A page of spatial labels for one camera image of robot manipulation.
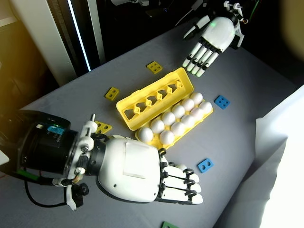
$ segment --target white light strip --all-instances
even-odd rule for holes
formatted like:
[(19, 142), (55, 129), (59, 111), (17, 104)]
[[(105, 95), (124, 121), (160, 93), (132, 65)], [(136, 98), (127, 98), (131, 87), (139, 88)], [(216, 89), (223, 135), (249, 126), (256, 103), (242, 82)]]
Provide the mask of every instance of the white light strip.
[(80, 42), (80, 46), (81, 46), (82, 52), (84, 53), (84, 57), (85, 57), (85, 60), (86, 60), (85, 62), (86, 62), (86, 65), (87, 65), (87, 69), (88, 69), (89, 71), (91, 71), (89, 62), (88, 62), (87, 57), (86, 57), (85, 47), (84, 47), (84, 44), (83, 44), (82, 39), (81, 39), (81, 36), (80, 36), (80, 32), (79, 32), (79, 28), (78, 28), (77, 21), (76, 21), (76, 18), (75, 18), (75, 14), (74, 14), (74, 10), (73, 10), (73, 7), (72, 7), (71, 0), (67, 0), (67, 2), (68, 2), (68, 6), (70, 7), (70, 11), (71, 11), (72, 18), (73, 18), (73, 21), (74, 21), (74, 24), (75, 24), (75, 28), (76, 28), (76, 32), (77, 32), (77, 35), (78, 35), (78, 39), (79, 39), (79, 42)]

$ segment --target egg carton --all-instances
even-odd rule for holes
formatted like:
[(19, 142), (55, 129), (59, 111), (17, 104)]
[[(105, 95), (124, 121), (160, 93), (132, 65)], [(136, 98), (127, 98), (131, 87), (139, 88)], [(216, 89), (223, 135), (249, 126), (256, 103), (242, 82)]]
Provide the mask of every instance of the egg carton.
[[(182, 100), (180, 100), (176, 105), (181, 105), (182, 103)], [(193, 108), (197, 108), (199, 107), (198, 104), (194, 105)], [(159, 116), (157, 116), (156, 118), (150, 120), (149, 122), (147, 122), (144, 126), (142, 127), (150, 127), (150, 124), (152, 123), (152, 121), (154, 120), (161, 120), (161, 117), (164, 113), (166, 112), (171, 112), (173, 109), (173, 106), (167, 108), (163, 113), (161, 113)], [(150, 141), (150, 142), (147, 142), (148, 145), (151, 145), (151, 146), (154, 146), (156, 147), (157, 149), (161, 149), (161, 148), (165, 148), (165, 149), (168, 149), (170, 147), (172, 147), (179, 139), (181, 139), (184, 135), (186, 135), (189, 131), (191, 131), (194, 127), (196, 127), (199, 123), (203, 122), (209, 115), (211, 115), (213, 113), (213, 108), (211, 109), (211, 112), (207, 113), (207, 114), (204, 114), (203, 118), (200, 119), (200, 120), (196, 120), (194, 125), (192, 127), (186, 127), (186, 130), (184, 132), (184, 134), (182, 134), (181, 136), (174, 136), (174, 140), (173, 140), (173, 143), (171, 144), (162, 144), (161, 141), (160, 141), (160, 134), (156, 134), (154, 133), (153, 134), (153, 139)], [(185, 115), (189, 115), (190, 114), (190, 111), (186, 111)], [(175, 122), (180, 122), (181, 121), (181, 118), (176, 118), (175, 119)], [(171, 129), (171, 126), (165, 126), (165, 130), (169, 131)], [(135, 137), (137, 140), (140, 140), (139, 137), (138, 137), (138, 131), (135, 133)]]
[(116, 108), (130, 130), (136, 131), (192, 92), (186, 71), (179, 68), (117, 102)]

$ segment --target gray tabletop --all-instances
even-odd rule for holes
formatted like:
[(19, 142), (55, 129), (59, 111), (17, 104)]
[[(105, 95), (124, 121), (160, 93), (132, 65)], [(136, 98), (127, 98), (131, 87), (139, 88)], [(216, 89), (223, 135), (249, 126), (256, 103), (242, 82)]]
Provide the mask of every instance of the gray tabletop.
[[(110, 124), (109, 134), (134, 138), (116, 110), (116, 102), (179, 68), (197, 39), (184, 41), (191, 24), (181, 25), (93, 70), (28, 105), (71, 121), (81, 130), (91, 113)], [(157, 61), (163, 70), (153, 75), (146, 65)], [(178, 205), (153, 202), (132, 204), (103, 194), (93, 177), (85, 177), (90, 194), (77, 212), (68, 206), (44, 209), (27, 198), (23, 182), (11, 177), (0, 180), (0, 227), (90, 227), (158, 228), (163, 221), (180, 228), (209, 228), (214, 225), (241, 182), (255, 156), (255, 119), (265, 115), (295, 86), (244, 49), (228, 49), (201, 77), (189, 75), (194, 90), (213, 101), (225, 96), (231, 104), (214, 113), (168, 150), (167, 159), (193, 168), (200, 178), (204, 202)], [(110, 87), (119, 89), (114, 102), (104, 98)], [(202, 174), (197, 164), (210, 158), (214, 167)], [(62, 202), (59, 188), (31, 184), (33, 197), (51, 204)]]

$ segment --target blue block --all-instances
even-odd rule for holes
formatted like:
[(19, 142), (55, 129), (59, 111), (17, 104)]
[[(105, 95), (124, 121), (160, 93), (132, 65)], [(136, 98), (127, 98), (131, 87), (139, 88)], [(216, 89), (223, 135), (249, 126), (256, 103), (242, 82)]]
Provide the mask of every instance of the blue block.
[(207, 158), (202, 163), (198, 164), (198, 168), (202, 173), (207, 172), (214, 164)]
[(230, 104), (230, 101), (227, 100), (224, 96), (220, 95), (217, 99), (215, 99), (214, 103), (221, 109), (225, 109)]

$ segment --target green wire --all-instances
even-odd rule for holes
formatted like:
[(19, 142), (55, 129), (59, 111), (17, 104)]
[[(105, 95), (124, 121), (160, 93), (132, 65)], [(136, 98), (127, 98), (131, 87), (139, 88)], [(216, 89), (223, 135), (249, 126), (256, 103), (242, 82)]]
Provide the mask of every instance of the green wire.
[(256, 2), (256, 5), (254, 6), (254, 8), (253, 8), (253, 10), (252, 10), (252, 12), (251, 12), (251, 15), (250, 15), (249, 20), (251, 20), (251, 18), (252, 18), (252, 16), (253, 16), (253, 13), (255, 12), (255, 10), (256, 10), (257, 5), (258, 5), (259, 2), (260, 2), (260, 0), (258, 0), (258, 1)]
[(39, 178), (39, 176), (36, 176), (36, 175), (34, 175), (34, 174), (32, 174), (32, 173), (29, 173), (29, 172), (26, 172), (26, 171), (24, 171), (24, 170), (18, 170), (18, 171), (17, 171), (17, 174), (20, 174), (20, 175), (22, 175), (22, 176), (24, 176), (24, 177), (27, 177), (27, 178), (29, 178), (29, 179), (32, 179), (32, 180), (34, 180), (34, 181), (37, 181), (38, 178)]

